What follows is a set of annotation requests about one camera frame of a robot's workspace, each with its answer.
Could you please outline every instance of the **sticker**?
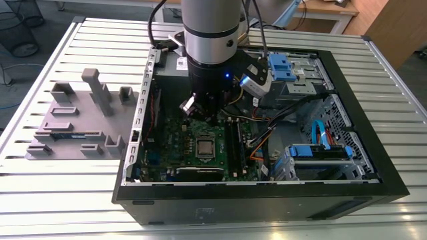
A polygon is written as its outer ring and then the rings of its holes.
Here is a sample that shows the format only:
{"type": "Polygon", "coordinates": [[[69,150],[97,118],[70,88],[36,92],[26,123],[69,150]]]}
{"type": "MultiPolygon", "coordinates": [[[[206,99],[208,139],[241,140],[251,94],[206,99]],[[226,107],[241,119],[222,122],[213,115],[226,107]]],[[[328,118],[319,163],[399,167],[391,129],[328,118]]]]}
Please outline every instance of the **sticker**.
{"type": "Polygon", "coordinates": [[[264,164],[263,164],[261,167],[260,167],[260,171],[261,171],[261,173],[263,173],[265,176],[268,176],[268,169],[267,169],[267,167],[265,167],[264,164]]]}
{"type": "Polygon", "coordinates": [[[176,59],[176,70],[188,70],[186,57],[178,57],[176,59]]]}
{"type": "Polygon", "coordinates": [[[300,69],[293,69],[293,73],[295,73],[295,74],[304,74],[304,71],[300,70],[300,69]]]}
{"type": "Polygon", "coordinates": [[[253,105],[253,107],[259,107],[259,103],[260,103],[260,100],[256,98],[256,97],[253,97],[253,99],[252,99],[252,105],[253,105]]]}

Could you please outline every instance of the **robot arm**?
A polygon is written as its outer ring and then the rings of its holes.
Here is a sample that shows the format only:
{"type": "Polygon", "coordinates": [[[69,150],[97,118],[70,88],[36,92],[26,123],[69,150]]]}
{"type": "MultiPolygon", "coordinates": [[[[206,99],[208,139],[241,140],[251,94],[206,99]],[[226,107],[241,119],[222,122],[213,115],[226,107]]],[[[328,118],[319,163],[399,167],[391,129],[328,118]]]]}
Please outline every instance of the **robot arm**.
{"type": "Polygon", "coordinates": [[[173,41],[184,46],[190,96],[180,109],[188,117],[213,123],[240,88],[257,98],[268,91],[267,48],[260,59],[237,49],[241,2],[181,0],[184,31],[173,41]]]}

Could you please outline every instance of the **wastebasket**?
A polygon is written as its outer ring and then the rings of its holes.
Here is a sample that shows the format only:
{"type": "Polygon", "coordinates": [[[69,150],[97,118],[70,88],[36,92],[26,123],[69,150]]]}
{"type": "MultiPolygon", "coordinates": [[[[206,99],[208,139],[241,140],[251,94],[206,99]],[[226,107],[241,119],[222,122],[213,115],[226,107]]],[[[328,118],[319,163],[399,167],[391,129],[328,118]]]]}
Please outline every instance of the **wastebasket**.
{"type": "Polygon", "coordinates": [[[45,19],[42,18],[36,0],[4,0],[8,7],[17,14],[25,17],[25,24],[33,28],[40,26],[45,19]]]}
{"type": "Polygon", "coordinates": [[[32,30],[18,13],[0,12],[0,44],[14,57],[26,57],[38,50],[32,30]]]}

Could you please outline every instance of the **motherboard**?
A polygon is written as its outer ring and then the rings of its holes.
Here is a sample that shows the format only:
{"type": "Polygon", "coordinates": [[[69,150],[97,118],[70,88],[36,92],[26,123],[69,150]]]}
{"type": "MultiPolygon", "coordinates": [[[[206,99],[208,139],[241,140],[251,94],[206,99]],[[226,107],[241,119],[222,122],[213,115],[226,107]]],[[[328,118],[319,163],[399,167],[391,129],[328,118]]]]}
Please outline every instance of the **motherboard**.
{"type": "Polygon", "coordinates": [[[256,181],[248,162],[249,121],[222,118],[214,126],[189,118],[166,118],[160,144],[146,143],[140,153],[145,182],[256,181]]]}

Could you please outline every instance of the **gray fixture block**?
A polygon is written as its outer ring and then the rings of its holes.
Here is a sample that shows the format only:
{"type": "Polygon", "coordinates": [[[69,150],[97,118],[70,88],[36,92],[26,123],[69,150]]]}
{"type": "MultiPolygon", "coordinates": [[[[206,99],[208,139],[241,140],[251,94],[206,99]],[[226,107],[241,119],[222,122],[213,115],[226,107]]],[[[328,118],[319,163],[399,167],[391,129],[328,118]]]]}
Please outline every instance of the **gray fixture block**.
{"type": "Polygon", "coordinates": [[[86,156],[86,157],[93,157],[93,156],[100,156],[102,155],[104,151],[100,148],[98,144],[81,144],[80,146],[80,152],[86,156]]]}
{"type": "Polygon", "coordinates": [[[112,140],[112,137],[108,135],[105,140],[105,149],[108,150],[112,156],[120,157],[122,149],[125,148],[125,141],[118,135],[116,143],[112,140]]]}
{"type": "Polygon", "coordinates": [[[33,138],[37,139],[40,143],[54,142],[54,138],[50,135],[50,131],[37,131],[33,135],[33,138]]]}
{"type": "Polygon", "coordinates": [[[85,139],[89,141],[104,141],[105,140],[105,134],[102,131],[85,131],[85,139]]]}
{"type": "Polygon", "coordinates": [[[118,90],[118,98],[122,105],[136,105],[133,90],[128,86],[121,86],[118,90]]]}
{"type": "Polygon", "coordinates": [[[32,144],[26,148],[26,153],[29,153],[32,156],[49,156],[52,149],[45,144],[32,144]]]}
{"type": "MultiPolygon", "coordinates": [[[[118,136],[128,136],[132,123],[136,105],[122,105],[118,97],[118,91],[110,92],[109,105],[114,114],[112,116],[104,116],[100,108],[93,104],[90,91],[74,91],[70,94],[70,103],[58,104],[56,101],[50,103],[49,110],[44,115],[41,125],[36,131],[34,139],[30,145],[48,144],[52,149],[49,155],[25,155],[28,160],[85,160],[85,159],[117,159],[116,155],[109,153],[105,147],[106,136],[113,141],[118,139],[118,136]],[[53,115],[52,109],[60,107],[76,107],[78,115],[53,115]],[[72,123],[72,131],[49,131],[44,130],[45,123],[72,123]],[[56,138],[61,135],[61,132],[66,132],[62,138],[56,138]],[[101,155],[85,156],[81,151],[81,144],[98,144],[102,150],[101,155]]],[[[133,92],[133,97],[137,99],[138,93],[133,92]]]]}
{"type": "Polygon", "coordinates": [[[100,76],[100,72],[97,69],[85,68],[82,70],[81,79],[84,82],[88,83],[88,85],[90,87],[92,96],[93,96],[96,104],[98,105],[101,113],[104,114],[104,116],[110,116],[114,114],[114,112],[113,112],[113,109],[109,105],[108,96],[105,95],[105,91],[102,90],[98,76],[100,76]]]}
{"type": "Polygon", "coordinates": [[[74,94],[74,90],[68,82],[57,82],[52,87],[50,94],[58,104],[69,103],[69,95],[74,94]]]}
{"type": "Polygon", "coordinates": [[[52,131],[70,131],[73,130],[73,125],[70,122],[45,122],[42,129],[52,131]]]}
{"type": "MultiPolygon", "coordinates": [[[[100,87],[101,87],[101,91],[104,92],[104,94],[105,94],[105,96],[106,96],[108,102],[110,102],[110,101],[112,101],[112,94],[110,94],[110,92],[109,92],[109,90],[108,90],[106,84],[105,84],[105,83],[101,83],[101,84],[100,84],[100,87]]],[[[90,98],[92,98],[92,100],[93,100],[93,103],[97,104],[96,99],[94,99],[94,97],[93,97],[93,93],[90,92],[89,95],[90,95],[90,98]]]]}
{"type": "Polygon", "coordinates": [[[78,109],[74,106],[53,107],[50,110],[53,116],[78,115],[78,109]]]}

